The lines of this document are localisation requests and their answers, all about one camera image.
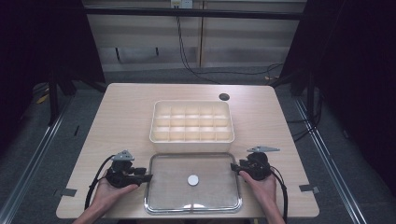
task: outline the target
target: human hand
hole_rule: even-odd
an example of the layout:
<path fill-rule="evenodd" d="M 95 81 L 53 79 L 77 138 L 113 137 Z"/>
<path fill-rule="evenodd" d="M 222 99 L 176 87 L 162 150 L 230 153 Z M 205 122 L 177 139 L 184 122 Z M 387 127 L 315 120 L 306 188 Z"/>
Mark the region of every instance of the human hand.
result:
<path fill-rule="evenodd" d="M 276 204 L 276 178 L 274 175 L 269 175 L 264 180 L 258 181 L 245 171 L 240 171 L 239 174 L 253 190 L 253 194 L 262 207 L 268 223 L 285 223 Z"/>
<path fill-rule="evenodd" d="M 122 189 L 111 186 L 105 178 L 107 171 L 97 184 L 95 196 L 91 205 L 73 223 L 93 223 L 102 217 L 122 196 L 138 188 L 137 185 L 128 185 Z"/>

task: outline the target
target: gray carpet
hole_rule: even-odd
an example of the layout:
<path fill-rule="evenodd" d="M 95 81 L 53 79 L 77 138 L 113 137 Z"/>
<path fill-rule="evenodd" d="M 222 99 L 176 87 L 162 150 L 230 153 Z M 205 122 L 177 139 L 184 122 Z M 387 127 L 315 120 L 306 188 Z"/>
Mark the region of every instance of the gray carpet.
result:
<path fill-rule="evenodd" d="M 266 68 L 210 68 L 205 71 L 257 73 L 265 72 Z M 279 71 L 280 69 L 271 71 L 270 76 L 278 75 Z M 265 79 L 264 77 L 268 76 L 265 73 L 259 75 L 216 73 L 199 76 L 220 84 L 266 85 L 273 81 Z M 107 73 L 106 80 L 108 83 L 214 83 L 199 78 L 186 69 Z M 56 217 L 55 211 L 60 198 L 53 194 L 56 189 L 65 187 L 103 98 L 102 93 L 92 90 L 83 83 L 77 82 L 76 86 L 78 92 L 68 107 L 63 123 L 12 223 L 71 222 Z M 276 95 L 286 120 L 300 120 L 302 118 L 289 89 L 289 85 L 280 86 L 276 88 Z M 16 185 L 18 177 L 21 176 L 23 167 L 33 155 L 40 136 L 46 131 L 49 118 L 48 102 L 42 105 L 32 103 L 26 113 L 26 122 L 21 127 L 20 134 L 10 145 L 7 155 L 0 160 L 2 205 Z M 300 133 L 305 129 L 301 122 L 291 122 L 289 126 L 291 134 Z M 318 129 L 368 222 L 394 223 L 396 220 L 394 198 L 362 158 L 353 140 L 345 138 L 343 126 L 338 123 L 325 103 Z M 299 140 L 296 146 L 310 183 L 320 188 L 320 193 L 316 194 L 320 214 L 315 218 L 290 218 L 289 223 L 353 223 L 309 134 Z M 100 220 L 98 223 L 116 222 L 117 220 Z"/>

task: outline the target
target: wooden table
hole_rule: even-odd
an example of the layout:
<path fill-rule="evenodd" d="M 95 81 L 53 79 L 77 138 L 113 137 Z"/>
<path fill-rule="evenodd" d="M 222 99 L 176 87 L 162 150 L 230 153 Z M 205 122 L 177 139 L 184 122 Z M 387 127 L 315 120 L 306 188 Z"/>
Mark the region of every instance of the wooden table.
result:
<path fill-rule="evenodd" d="M 134 167 L 149 168 L 156 153 L 149 141 L 154 104 L 161 100 L 219 100 L 228 93 L 235 140 L 230 153 L 245 159 L 248 148 L 278 147 L 268 152 L 268 160 L 283 175 L 289 194 L 289 217 L 315 217 L 318 205 L 312 191 L 301 192 L 299 186 L 309 184 L 304 167 L 290 135 L 288 125 L 273 88 L 239 85 L 180 84 L 111 84 L 98 109 L 75 169 L 67 184 L 77 189 L 74 197 L 63 196 L 57 209 L 60 218 L 78 217 L 98 168 L 108 156 L 128 149 L 135 157 Z M 244 218 L 263 217 L 248 184 L 241 177 L 243 205 L 234 214 L 188 214 L 151 216 L 144 209 L 146 184 L 121 199 L 107 214 L 111 218 Z M 283 211 L 283 196 L 277 188 L 277 203 Z"/>

